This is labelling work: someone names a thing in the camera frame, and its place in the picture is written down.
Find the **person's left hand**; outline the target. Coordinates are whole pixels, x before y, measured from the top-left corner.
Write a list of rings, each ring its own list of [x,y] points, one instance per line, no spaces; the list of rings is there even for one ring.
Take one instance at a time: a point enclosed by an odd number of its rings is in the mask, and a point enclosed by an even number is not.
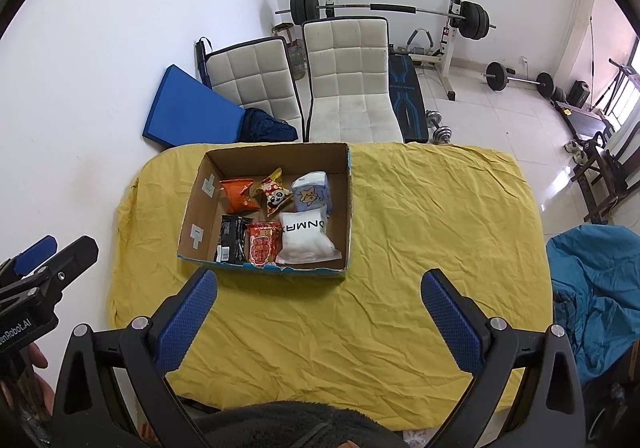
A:
[[[48,365],[36,343],[1,359],[1,395],[12,412],[29,409],[40,418],[52,416],[54,390],[37,372]]]

